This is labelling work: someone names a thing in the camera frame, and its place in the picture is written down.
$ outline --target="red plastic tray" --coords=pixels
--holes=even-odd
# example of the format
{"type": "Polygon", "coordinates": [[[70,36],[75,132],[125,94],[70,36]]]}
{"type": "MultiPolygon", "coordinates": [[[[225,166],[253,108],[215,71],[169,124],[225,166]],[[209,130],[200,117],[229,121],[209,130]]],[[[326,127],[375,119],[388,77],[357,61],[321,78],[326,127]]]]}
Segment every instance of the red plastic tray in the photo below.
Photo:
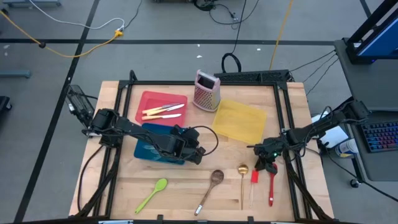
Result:
{"type": "Polygon", "coordinates": [[[174,94],[168,94],[168,93],[157,93],[153,91],[144,91],[141,96],[141,101],[139,102],[138,110],[136,113],[136,121],[140,124],[143,123],[152,123],[152,124],[161,124],[161,125],[167,125],[167,126],[174,126],[174,125],[179,125],[180,127],[184,126],[185,122],[185,113],[187,112],[187,102],[188,98],[183,95],[174,95],[174,94]],[[153,120],[147,120],[143,121],[142,117],[145,116],[145,114],[142,114],[142,111],[160,107],[163,105],[167,105],[170,103],[183,103],[185,106],[177,109],[177,110],[172,110],[172,111],[164,111],[159,114],[155,115],[168,115],[168,114],[181,114],[178,118],[166,118],[166,119],[153,119],[153,120]]]}

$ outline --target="red handle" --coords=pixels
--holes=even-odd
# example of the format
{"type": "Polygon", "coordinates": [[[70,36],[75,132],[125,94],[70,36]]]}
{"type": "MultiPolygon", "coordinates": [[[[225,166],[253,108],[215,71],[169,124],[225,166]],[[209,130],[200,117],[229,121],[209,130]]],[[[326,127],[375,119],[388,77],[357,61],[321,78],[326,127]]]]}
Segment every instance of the red handle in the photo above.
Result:
{"type": "Polygon", "coordinates": [[[269,200],[268,200],[270,207],[274,203],[274,177],[275,174],[271,174],[271,187],[269,189],[269,200]]]}

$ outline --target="wooden ladle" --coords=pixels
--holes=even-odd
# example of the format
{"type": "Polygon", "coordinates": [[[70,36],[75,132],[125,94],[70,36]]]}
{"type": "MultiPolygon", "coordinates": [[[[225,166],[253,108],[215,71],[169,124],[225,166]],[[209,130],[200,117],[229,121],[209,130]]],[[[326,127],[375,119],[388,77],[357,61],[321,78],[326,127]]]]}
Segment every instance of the wooden ladle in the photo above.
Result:
{"type": "Polygon", "coordinates": [[[224,180],[224,173],[221,170],[215,170],[211,176],[210,176],[210,187],[207,190],[204,198],[201,200],[198,208],[195,210],[195,215],[198,215],[201,208],[203,208],[203,204],[205,203],[207,196],[209,196],[210,191],[213,189],[213,187],[219,185],[220,183],[222,183],[222,181],[224,180]]]}

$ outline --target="white cable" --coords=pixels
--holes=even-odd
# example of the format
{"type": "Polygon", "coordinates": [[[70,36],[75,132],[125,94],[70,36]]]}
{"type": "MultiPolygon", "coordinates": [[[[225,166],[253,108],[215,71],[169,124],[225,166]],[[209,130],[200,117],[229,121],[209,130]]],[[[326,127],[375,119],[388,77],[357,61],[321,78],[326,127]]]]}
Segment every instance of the white cable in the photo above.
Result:
{"type": "Polygon", "coordinates": [[[112,21],[120,20],[120,21],[123,22],[123,24],[122,24],[122,26],[121,26],[120,28],[118,28],[118,30],[123,30],[123,29],[124,29],[124,19],[121,19],[121,18],[114,18],[114,19],[111,19],[110,21],[106,22],[105,24],[103,24],[103,25],[100,26],[100,27],[89,27],[89,26],[86,26],[86,25],[84,25],[84,24],[79,24],[79,23],[74,23],[74,22],[60,21],[60,20],[58,20],[58,19],[56,19],[56,18],[54,18],[54,17],[48,15],[45,11],[43,11],[41,8],[39,8],[38,6],[36,6],[36,4],[34,4],[32,0],[29,0],[29,1],[30,1],[30,3],[33,4],[34,7],[36,7],[36,9],[38,9],[40,12],[43,12],[43,14],[45,14],[46,16],[48,16],[50,19],[54,20],[55,22],[60,22],[60,23],[63,23],[63,24],[71,24],[71,25],[76,25],[76,26],[82,26],[82,27],[86,27],[86,28],[89,28],[89,29],[100,29],[100,28],[102,28],[102,27],[108,25],[108,24],[109,24],[110,22],[112,22],[112,21]]]}

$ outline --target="brass spoon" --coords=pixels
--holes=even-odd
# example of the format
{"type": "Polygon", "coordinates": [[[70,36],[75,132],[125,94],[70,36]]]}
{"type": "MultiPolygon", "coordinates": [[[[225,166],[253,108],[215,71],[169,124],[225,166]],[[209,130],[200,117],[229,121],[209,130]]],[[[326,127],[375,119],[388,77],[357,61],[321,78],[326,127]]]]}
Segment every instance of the brass spoon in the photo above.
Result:
{"type": "Polygon", "coordinates": [[[207,196],[209,196],[210,191],[213,189],[213,187],[215,187],[216,185],[222,183],[222,181],[224,180],[224,173],[221,170],[215,170],[211,176],[210,176],[210,187],[207,190],[204,198],[201,200],[198,208],[195,210],[195,215],[198,215],[201,208],[203,208],[203,204],[205,203],[207,196]]]}
{"type": "Polygon", "coordinates": [[[242,164],[238,167],[238,173],[242,175],[241,181],[241,210],[243,210],[243,176],[249,172],[247,165],[242,164]]]}

